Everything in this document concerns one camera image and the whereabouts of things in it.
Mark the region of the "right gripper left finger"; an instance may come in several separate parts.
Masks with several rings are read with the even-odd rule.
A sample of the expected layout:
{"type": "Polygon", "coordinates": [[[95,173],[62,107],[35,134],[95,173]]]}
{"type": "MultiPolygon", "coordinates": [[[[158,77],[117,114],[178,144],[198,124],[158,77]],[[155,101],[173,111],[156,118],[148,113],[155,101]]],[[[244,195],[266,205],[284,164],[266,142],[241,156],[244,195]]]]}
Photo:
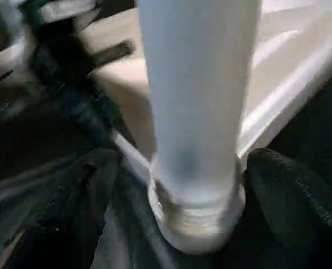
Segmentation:
{"type": "Polygon", "coordinates": [[[0,182],[0,268],[90,268],[118,154],[96,149],[0,182]]]}

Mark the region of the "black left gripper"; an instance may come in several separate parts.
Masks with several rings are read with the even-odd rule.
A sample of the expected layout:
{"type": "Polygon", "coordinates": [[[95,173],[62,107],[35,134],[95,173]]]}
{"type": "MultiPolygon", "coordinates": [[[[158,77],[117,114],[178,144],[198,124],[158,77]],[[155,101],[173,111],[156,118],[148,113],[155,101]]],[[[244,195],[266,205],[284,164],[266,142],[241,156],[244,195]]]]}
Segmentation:
{"type": "Polygon", "coordinates": [[[94,138],[108,138],[122,116],[119,107],[93,76],[96,69],[131,56],[134,45],[123,40],[91,53],[73,25],[34,28],[34,72],[45,93],[62,113],[85,106],[86,127],[94,138]]]}

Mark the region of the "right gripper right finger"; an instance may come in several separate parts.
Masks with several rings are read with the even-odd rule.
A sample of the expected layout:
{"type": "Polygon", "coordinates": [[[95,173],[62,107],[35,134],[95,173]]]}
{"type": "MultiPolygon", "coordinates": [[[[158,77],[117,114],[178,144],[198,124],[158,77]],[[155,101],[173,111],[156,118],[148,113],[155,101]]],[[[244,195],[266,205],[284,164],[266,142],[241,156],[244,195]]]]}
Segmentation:
{"type": "Polygon", "coordinates": [[[332,268],[332,187],[303,163],[261,148],[246,174],[277,241],[298,268],[332,268]]]}

